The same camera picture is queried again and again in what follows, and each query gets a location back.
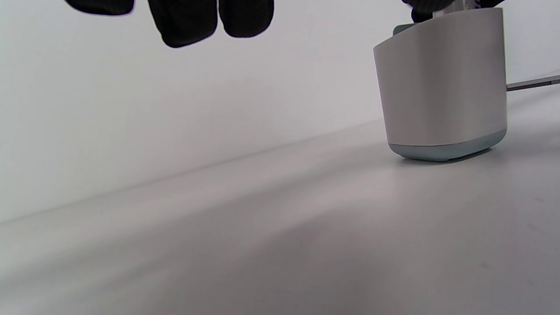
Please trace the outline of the person's left hand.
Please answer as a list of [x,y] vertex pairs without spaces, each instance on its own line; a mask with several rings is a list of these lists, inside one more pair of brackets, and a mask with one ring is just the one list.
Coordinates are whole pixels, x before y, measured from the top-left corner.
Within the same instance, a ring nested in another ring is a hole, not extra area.
[[272,23],[273,0],[149,0],[161,38],[170,48],[196,44],[211,37],[221,21],[233,38],[252,38]]

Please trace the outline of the person's right hand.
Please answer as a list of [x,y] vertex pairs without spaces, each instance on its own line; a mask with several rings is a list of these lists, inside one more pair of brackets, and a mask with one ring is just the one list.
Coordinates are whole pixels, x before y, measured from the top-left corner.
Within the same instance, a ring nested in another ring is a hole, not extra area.
[[456,11],[492,8],[501,4],[502,0],[403,0],[410,6],[411,18],[414,23],[422,23]]

